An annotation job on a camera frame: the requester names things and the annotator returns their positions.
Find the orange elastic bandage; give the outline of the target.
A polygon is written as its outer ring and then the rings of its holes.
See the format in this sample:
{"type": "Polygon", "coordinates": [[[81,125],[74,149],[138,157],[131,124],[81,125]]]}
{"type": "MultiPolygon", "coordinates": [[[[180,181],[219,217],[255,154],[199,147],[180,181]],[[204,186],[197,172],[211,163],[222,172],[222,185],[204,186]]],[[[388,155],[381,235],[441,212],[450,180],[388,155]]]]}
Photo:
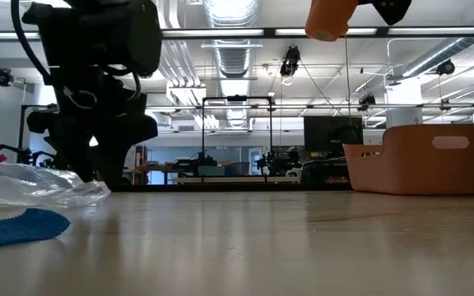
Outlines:
{"type": "Polygon", "coordinates": [[[304,31],[312,39],[332,42],[348,31],[358,0],[312,0],[304,31]]]}

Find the grey storage bin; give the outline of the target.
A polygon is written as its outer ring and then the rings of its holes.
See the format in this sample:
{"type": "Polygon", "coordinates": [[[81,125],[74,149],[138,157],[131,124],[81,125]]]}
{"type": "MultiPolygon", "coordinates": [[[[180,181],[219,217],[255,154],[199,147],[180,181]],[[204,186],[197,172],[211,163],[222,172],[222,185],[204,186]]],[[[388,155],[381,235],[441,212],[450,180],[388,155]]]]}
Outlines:
{"type": "Polygon", "coordinates": [[[249,162],[232,163],[225,166],[225,176],[246,176],[249,174],[249,162]]]}

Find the orange plastic bin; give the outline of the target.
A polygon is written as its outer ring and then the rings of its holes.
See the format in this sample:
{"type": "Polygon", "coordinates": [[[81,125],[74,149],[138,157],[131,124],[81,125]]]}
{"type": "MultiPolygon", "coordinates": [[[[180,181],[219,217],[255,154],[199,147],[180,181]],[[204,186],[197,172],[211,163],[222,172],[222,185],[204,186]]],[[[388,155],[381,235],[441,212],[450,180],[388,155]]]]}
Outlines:
{"type": "Polygon", "coordinates": [[[356,191],[474,195],[474,124],[390,127],[381,145],[345,144],[343,150],[356,191]]]}

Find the black background rig frame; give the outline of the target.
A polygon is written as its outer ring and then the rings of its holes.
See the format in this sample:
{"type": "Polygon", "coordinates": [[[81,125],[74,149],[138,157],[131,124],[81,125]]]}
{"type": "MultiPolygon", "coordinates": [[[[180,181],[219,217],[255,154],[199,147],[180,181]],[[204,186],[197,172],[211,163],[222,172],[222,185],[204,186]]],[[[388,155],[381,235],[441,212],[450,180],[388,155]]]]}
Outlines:
{"type": "MultiPolygon", "coordinates": [[[[205,97],[202,99],[201,111],[202,111],[202,150],[198,154],[198,166],[201,166],[205,163],[206,156],[205,156],[205,115],[206,115],[206,102],[209,100],[218,100],[218,99],[226,99],[228,102],[246,102],[249,99],[265,99],[268,102],[267,108],[269,110],[269,120],[272,123],[272,110],[273,110],[273,102],[270,96],[247,96],[247,95],[232,95],[226,97],[205,97]]],[[[224,170],[224,174],[221,176],[206,176],[202,173],[199,174],[200,183],[201,184],[223,184],[223,183],[265,183],[268,184],[270,181],[270,177],[265,175],[260,176],[251,176],[244,171],[237,171],[237,168],[241,166],[243,162],[239,162],[237,164],[230,165],[230,174],[226,174],[226,170],[224,170]]]]}
{"type": "Polygon", "coordinates": [[[56,104],[47,104],[47,105],[40,105],[40,104],[23,104],[21,106],[21,113],[20,113],[20,126],[19,126],[19,135],[18,135],[18,148],[25,148],[24,147],[24,132],[25,132],[25,124],[26,124],[26,111],[28,109],[41,109],[41,110],[48,110],[48,111],[57,111],[58,106],[56,104]]]}

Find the teal storage box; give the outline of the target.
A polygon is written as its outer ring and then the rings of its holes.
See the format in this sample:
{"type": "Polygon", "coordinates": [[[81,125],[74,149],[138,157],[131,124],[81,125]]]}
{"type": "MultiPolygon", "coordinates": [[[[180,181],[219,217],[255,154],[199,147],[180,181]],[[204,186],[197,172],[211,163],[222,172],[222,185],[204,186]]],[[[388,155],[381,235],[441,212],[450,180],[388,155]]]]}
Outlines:
{"type": "Polygon", "coordinates": [[[203,177],[220,177],[225,175],[223,166],[199,166],[198,175],[203,177]]]}

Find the background wooden workbench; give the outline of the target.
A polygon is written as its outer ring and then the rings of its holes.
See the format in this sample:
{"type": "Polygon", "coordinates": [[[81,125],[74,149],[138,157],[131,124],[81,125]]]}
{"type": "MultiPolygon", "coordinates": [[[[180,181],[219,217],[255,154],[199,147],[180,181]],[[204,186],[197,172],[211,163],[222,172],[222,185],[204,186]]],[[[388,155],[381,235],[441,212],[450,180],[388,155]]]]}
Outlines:
{"type": "Polygon", "coordinates": [[[282,176],[235,176],[235,177],[181,177],[175,178],[177,184],[186,183],[299,183],[297,177],[282,176]]]}

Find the black monitor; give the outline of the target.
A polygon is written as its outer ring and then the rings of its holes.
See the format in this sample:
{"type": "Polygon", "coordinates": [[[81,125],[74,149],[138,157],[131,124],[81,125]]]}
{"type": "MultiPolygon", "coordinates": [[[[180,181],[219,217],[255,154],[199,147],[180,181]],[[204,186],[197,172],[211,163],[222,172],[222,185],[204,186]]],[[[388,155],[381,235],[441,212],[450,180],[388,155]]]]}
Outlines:
{"type": "Polygon", "coordinates": [[[342,153],[343,145],[363,143],[363,120],[358,117],[304,117],[304,148],[307,152],[342,153]]]}

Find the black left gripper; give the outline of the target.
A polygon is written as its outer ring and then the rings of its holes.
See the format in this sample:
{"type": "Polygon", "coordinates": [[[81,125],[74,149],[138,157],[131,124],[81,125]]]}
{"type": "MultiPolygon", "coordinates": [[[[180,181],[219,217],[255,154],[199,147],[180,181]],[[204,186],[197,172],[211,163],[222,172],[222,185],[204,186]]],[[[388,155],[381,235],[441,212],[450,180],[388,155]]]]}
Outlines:
{"type": "Polygon", "coordinates": [[[101,180],[109,188],[126,185],[123,169],[129,149],[158,136],[156,120],[146,115],[140,79],[129,90],[100,67],[52,67],[46,81],[56,104],[30,113],[29,130],[59,137],[58,152],[84,183],[94,180],[89,142],[95,136],[101,180]]]}

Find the black metal table frame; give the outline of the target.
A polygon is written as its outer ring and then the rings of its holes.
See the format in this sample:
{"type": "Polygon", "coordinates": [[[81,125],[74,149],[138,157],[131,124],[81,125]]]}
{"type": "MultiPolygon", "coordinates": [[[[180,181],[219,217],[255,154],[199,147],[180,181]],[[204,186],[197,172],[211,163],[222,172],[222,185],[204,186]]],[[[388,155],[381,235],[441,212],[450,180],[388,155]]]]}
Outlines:
{"type": "MultiPolygon", "coordinates": [[[[111,192],[345,192],[354,189],[349,184],[295,183],[190,183],[183,185],[112,185],[111,192]]],[[[474,193],[455,192],[371,192],[405,196],[465,196],[474,193]]]]}

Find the silver ribbed ventilation duct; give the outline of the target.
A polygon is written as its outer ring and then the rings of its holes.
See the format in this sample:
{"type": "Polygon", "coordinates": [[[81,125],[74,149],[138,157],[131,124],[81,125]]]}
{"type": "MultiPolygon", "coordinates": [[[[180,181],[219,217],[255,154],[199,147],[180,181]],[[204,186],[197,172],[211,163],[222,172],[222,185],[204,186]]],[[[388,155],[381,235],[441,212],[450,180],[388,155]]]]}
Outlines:
{"type": "Polygon", "coordinates": [[[428,35],[440,37],[443,41],[395,72],[396,81],[422,75],[474,46],[474,23],[421,27],[416,29],[416,33],[412,35],[414,37],[427,37],[428,35]]]}
{"type": "MultiPolygon", "coordinates": [[[[211,28],[251,27],[258,19],[260,0],[203,0],[202,5],[211,28]]],[[[213,44],[221,77],[242,78],[249,74],[249,39],[216,39],[213,44]]]]}

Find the white board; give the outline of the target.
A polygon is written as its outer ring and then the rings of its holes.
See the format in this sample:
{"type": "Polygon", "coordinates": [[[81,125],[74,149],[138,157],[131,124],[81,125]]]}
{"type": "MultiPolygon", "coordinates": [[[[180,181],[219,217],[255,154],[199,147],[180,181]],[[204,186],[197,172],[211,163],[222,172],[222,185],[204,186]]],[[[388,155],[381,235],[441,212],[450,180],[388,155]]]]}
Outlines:
{"type": "Polygon", "coordinates": [[[134,169],[136,167],[136,147],[131,146],[126,154],[123,167],[125,169],[134,169]]]}

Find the blue elastic bandage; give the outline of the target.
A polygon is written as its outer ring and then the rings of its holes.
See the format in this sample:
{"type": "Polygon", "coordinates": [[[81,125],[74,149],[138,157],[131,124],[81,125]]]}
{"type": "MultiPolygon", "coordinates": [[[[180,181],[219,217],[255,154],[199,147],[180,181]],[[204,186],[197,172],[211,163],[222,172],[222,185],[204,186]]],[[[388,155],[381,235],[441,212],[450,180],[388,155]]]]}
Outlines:
{"type": "Polygon", "coordinates": [[[0,220],[0,247],[56,238],[71,222],[52,210],[29,208],[23,214],[0,220]]]}

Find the black overhead crossbar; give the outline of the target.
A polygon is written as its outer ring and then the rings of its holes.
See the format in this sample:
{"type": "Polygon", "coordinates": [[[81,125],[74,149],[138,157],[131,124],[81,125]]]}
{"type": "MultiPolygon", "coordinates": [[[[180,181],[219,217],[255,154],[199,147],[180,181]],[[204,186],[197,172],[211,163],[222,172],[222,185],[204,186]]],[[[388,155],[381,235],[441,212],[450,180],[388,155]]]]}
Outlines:
{"type": "MultiPolygon", "coordinates": [[[[165,29],[164,39],[303,39],[302,28],[259,28],[259,29],[165,29]]],[[[347,38],[466,38],[474,37],[474,25],[467,26],[355,26],[346,32],[347,38]]],[[[0,31],[0,42],[17,39],[11,31],[0,31]]]]}

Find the background black robot rig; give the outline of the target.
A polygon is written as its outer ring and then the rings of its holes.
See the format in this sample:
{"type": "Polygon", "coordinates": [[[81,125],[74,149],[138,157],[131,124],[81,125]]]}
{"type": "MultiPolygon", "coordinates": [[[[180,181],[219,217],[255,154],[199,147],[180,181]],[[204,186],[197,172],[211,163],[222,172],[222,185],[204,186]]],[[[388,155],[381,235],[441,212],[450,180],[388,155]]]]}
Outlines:
{"type": "Polygon", "coordinates": [[[55,155],[39,150],[33,152],[29,148],[18,148],[0,144],[0,152],[2,150],[9,150],[16,154],[16,162],[18,164],[28,164],[32,166],[39,166],[42,168],[55,168],[55,155]]]}

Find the clear plastic bag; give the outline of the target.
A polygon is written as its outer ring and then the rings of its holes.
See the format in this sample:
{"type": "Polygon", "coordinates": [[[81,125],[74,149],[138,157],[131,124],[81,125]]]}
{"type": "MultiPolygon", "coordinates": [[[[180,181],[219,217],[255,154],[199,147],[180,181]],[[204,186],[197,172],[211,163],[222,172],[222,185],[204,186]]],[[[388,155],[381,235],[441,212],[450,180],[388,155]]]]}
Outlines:
{"type": "Polygon", "coordinates": [[[71,171],[0,164],[0,206],[79,207],[110,195],[103,182],[84,182],[71,171]]]}

